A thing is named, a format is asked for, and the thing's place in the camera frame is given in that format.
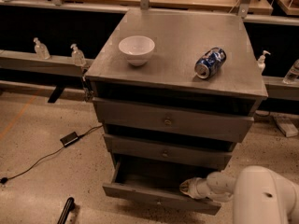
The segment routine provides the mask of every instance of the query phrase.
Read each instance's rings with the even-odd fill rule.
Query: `blue can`
[[[200,78],[212,77],[226,61],[223,49],[213,48],[203,55],[195,65],[195,73]]]

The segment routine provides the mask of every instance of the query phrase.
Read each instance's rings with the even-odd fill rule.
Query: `open drawer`
[[[253,117],[94,98],[100,122],[241,143]]]
[[[115,154],[136,156],[157,161],[170,161],[215,170],[225,169],[231,159],[230,152],[203,149],[196,144],[168,144],[148,139],[104,134],[107,150]]]
[[[190,165],[123,156],[110,184],[107,196],[216,215],[221,205],[209,199],[194,200],[180,193],[179,185],[194,176],[205,177],[213,170]]]

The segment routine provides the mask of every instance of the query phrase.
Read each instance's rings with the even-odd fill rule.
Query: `white robotic arm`
[[[192,178],[180,190],[194,199],[233,199],[234,224],[299,224],[299,186],[260,166],[245,168],[237,179],[219,172]]]

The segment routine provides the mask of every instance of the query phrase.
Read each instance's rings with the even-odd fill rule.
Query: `bowl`
[[[128,63],[134,66],[146,63],[151,58],[154,48],[153,40],[142,35],[126,37],[119,44],[119,49]]]

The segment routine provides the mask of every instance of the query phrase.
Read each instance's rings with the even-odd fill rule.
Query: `floor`
[[[69,133],[84,134],[98,126],[93,104],[83,91],[66,90],[49,104],[53,88],[0,82],[0,177],[17,175],[41,157],[62,147]],[[299,183],[299,136],[286,138],[272,116],[256,117],[223,171],[237,177],[249,165],[261,165]],[[296,127],[298,116],[289,115]],[[232,203],[216,216],[134,203],[105,195],[114,168],[96,130],[73,146],[47,157],[24,175],[0,185],[0,223],[57,223],[66,200],[76,208],[66,223],[232,223]]]

